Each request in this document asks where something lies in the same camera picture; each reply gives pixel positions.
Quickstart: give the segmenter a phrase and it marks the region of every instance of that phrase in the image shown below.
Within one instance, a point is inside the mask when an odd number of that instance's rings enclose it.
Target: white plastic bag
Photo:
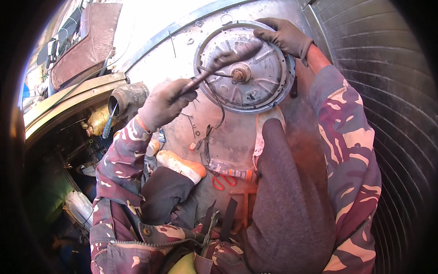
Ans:
[[[72,222],[77,222],[90,231],[93,224],[93,208],[91,202],[82,192],[68,193],[63,209],[68,213]]]

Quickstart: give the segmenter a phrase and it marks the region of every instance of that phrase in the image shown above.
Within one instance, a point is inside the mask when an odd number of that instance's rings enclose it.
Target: red scissors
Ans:
[[[212,178],[212,184],[213,184],[213,187],[215,188],[215,189],[217,189],[217,190],[224,190],[225,189],[225,187],[223,186],[223,184],[219,181],[219,179],[218,179],[218,177],[222,177],[222,178],[224,178],[225,179],[225,181],[230,185],[230,186],[236,186],[237,185],[237,180],[236,180],[236,178],[234,178],[234,177],[232,177],[232,176],[226,176],[226,175],[222,175],[222,174],[220,174],[220,173],[217,173],[217,172],[215,172],[215,173],[213,173],[213,178]]]

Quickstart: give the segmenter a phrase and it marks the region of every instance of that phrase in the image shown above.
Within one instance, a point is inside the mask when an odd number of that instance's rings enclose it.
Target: gray metal plate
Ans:
[[[199,75],[199,66],[208,67],[220,51],[230,51],[250,39],[255,28],[270,27],[256,21],[232,21],[212,32],[200,43],[195,54],[194,70]],[[236,67],[246,67],[247,81],[232,83],[231,78],[212,75],[208,85],[200,85],[203,93],[215,104],[211,91],[214,89],[224,108],[244,114],[260,113],[279,104],[289,93],[295,76],[295,62],[284,55],[274,44],[265,42],[253,58],[221,69],[220,73],[232,74]]]

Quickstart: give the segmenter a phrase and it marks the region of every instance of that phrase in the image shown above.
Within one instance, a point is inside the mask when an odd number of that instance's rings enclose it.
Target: gloved hand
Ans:
[[[156,132],[157,128],[170,123],[198,96],[194,90],[181,94],[181,89],[190,81],[178,79],[153,89],[145,104],[138,109],[138,117],[148,130]]]
[[[307,37],[288,20],[267,17],[257,19],[256,21],[270,26],[276,32],[264,28],[256,28],[254,36],[276,44],[283,52],[300,58],[307,67],[306,55],[310,45],[314,42],[312,38]]]

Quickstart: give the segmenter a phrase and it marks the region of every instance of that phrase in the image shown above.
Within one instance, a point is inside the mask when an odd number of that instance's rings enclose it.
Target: blue screwdriver handle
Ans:
[[[109,117],[108,122],[106,123],[105,127],[103,128],[102,138],[104,138],[104,139],[108,138],[108,135],[110,134],[112,123],[113,123],[113,117]]]

